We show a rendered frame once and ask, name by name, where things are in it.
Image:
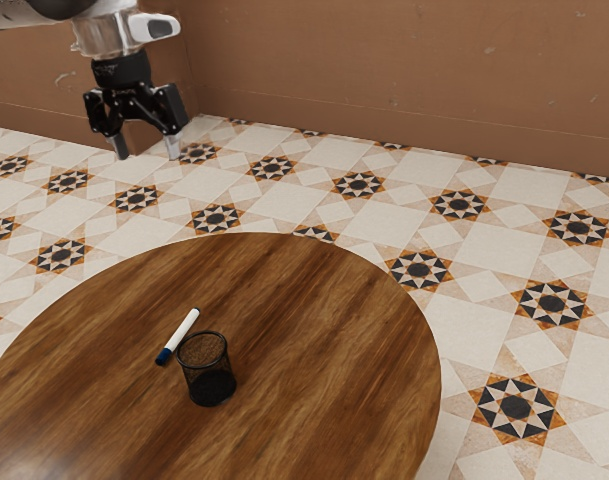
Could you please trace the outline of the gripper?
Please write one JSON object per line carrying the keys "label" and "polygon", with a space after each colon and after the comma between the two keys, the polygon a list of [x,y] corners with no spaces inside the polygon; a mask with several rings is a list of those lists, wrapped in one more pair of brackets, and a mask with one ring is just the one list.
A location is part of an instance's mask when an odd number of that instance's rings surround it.
{"label": "gripper", "polygon": [[130,153],[122,133],[122,102],[132,100],[135,118],[155,127],[162,135],[170,160],[181,153],[180,140],[189,117],[174,83],[154,87],[145,51],[107,60],[92,60],[97,87],[83,94],[93,132],[101,133],[119,160]]}

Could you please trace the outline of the black mesh pen holder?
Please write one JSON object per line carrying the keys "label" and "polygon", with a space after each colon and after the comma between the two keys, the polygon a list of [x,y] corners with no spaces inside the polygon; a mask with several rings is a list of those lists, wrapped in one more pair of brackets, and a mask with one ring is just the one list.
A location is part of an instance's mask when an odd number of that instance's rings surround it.
{"label": "black mesh pen holder", "polygon": [[219,332],[203,330],[190,334],[176,349],[190,399],[202,407],[228,401],[237,381],[228,356],[228,342]]}

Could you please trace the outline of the white pen with blue cap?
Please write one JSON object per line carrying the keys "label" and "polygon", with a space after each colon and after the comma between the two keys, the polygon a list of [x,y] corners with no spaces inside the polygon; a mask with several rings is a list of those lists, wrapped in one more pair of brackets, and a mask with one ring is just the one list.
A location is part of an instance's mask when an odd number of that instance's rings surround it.
{"label": "white pen with blue cap", "polygon": [[171,355],[174,353],[175,349],[178,347],[179,343],[186,336],[190,328],[194,325],[196,320],[200,316],[200,309],[198,307],[193,307],[185,318],[182,320],[180,325],[177,327],[175,332],[171,335],[169,340],[166,342],[162,350],[158,353],[155,358],[155,364],[157,366],[164,366]]}

